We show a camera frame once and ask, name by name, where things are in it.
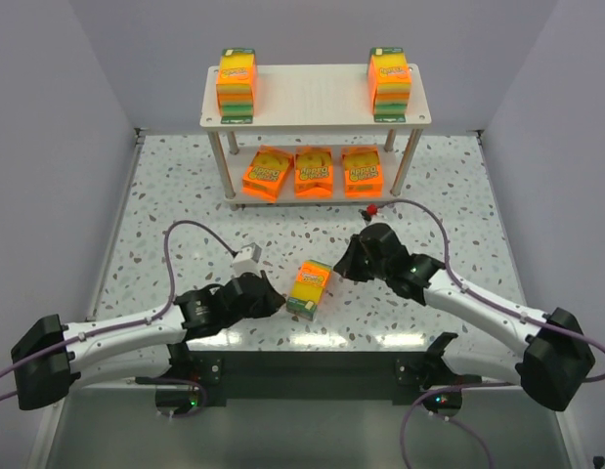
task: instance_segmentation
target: white shelf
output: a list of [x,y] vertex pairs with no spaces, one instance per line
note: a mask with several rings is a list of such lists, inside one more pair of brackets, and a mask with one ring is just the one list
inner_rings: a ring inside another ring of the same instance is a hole
[[[332,164],[334,165],[334,179],[333,179],[333,191],[332,198],[297,198],[293,191],[293,171],[289,173],[284,185],[282,186],[281,194],[276,201],[276,204],[310,204],[310,203],[335,203],[335,202],[377,202],[385,200],[393,200],[396,198],[389,190],[393,184],[393,180],[396,176],[398,169],[398,161],[393,151],[384,151],[382,146],[378,147],[378,154],[380,155],[380,162],[382,163],[382,175],[384,179],[384,186],[381,197],[357,197],[350,198],[346,197],[343,193],[344,185],[344,172],[343,165],[341,164],[341,149],[347,146],[334,146],[332,148]],[[285,149],[292,153],[295,153],[295,147],[280,147],[279,149]],[[231,180],[233,181],[233,187],[235,188],[234,198],[225,198],[227,202],[234,204],[267,204],[266,200],[261,198],[253,197],[243,192],[241,180],[245,170],[250,165],[252,158],[256,154],[258,147],[240,147],[239,153],[228,154],[227,162]]]
[[200,126],[206,131],[365,130],[425,128],[430,125],[419,68],[410,64],[412,87],[406,122],[376,123],[367,90],[366,64],[259,65],[257,101],[251,124],[222,124],[215,81],[208,70]]

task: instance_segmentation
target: box on shelf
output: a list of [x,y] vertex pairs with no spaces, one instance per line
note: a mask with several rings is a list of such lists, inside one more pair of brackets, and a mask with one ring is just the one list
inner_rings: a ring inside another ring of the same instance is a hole
[[411,70],[401,47],[374,47],[369,51],[367,84],[376,122],[405,120],[411,82]]
[[269,202],[276,202],[292,165],[292,153],[261,146],[243,174],[243,191]]
[[376,146],[344,147],[341,159],[346,197],[382,196],[382,164]]
[[331,266],[317,261],[302,264],[286,299],[286,310],[305,320],[313,320],[331,271]]
[[222,123],[239,122],[254,115],[257,68],[254,49],[224,49],[215,89]]
[[332,197],[332,151],[330,147],[298,147],[295,152],[295,196]]

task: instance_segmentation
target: top shelf board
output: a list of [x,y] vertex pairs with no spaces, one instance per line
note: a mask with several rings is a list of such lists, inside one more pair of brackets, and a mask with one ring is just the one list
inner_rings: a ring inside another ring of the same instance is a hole
[[206,131],[366,130],[425,128],[430,125],[419,68],[410,64],[412,86],[406,122],[374,122],[366,64],[259,65],[257,101],[251,124],[222,124],[215,81],[208,69],[200,126]]

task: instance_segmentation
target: bottom shelf board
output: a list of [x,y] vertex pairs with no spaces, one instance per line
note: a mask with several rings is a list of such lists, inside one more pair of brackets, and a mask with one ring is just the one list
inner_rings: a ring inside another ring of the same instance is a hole
[[[380,197],[346,197],[344,195],[343,187],[345,183],[345,175],[343,172],[343,165],[341,164],[341,149],[348,146],[329,146],[332,148],[332,164],[334,165],[334,186],[332,191],[332,198],[298,198],[295,196],[293,191],[293,172],[289,174],[287,180],[282,186],[281,194],[275,205],[278,204],[315,204],[315,203],[342,203],[342,202],[374,202],[374,201],[388,201],[397,198],[392,195],[389,191],[393,186],[393,181],[398,171],[398,159],[393,151],[385,151],[382,146],[378,146],[378,154],[380,156],[380,162],[382,163],[382,174],[384,178],[384,187],[382,188],[382,196]],[[295,147],[278,147],[295,153]],[[239,153],[227,155],[227,163],[233,187],[235,188],[234,198],[225,198],[224,200],[234,204],[269,204],[267,200],[248,195],[243,192],[243,186],[241,180],[245,170],[252,162],[252,158],[256,154],[258,147],[240,147]]]

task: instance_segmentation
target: speckled tabletop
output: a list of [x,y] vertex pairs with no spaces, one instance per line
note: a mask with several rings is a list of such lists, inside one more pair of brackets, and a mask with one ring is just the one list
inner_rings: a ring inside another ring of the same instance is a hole
[[[408,136],[398,136],[396,152]],[[238,135],[241,146],[383,143],[383,136]],[[454,268],[467,279],[513,301],[521,294],[493,193],[475,137],[422,137],[402,196],[443,218],[451,237]],[[354,205],[230,206],[223,202],[215,160],[206,136],[147,137],[136,171],[96,316],[114,318],[165,301],[167,273],[163,232],[175,220],[207,224],[233,248],[256,242],[261,267],[276,290],[291,289],[301,263],[336,263],[350,235],[364,226]],[[381,210],[410,252],[442,258],[437,227],[405,204]],[[207,233],[181,227],[172,235],[178,293],[232,276],[231,258]],[[411,351],[425,348],[443,331],[478,350],[499,343],[446,313],[397,297],[382,282],[358,283],[334,275],[315,321],[284,309],[266,320],[244,320],[215,337],[196,340],[194,350]]]

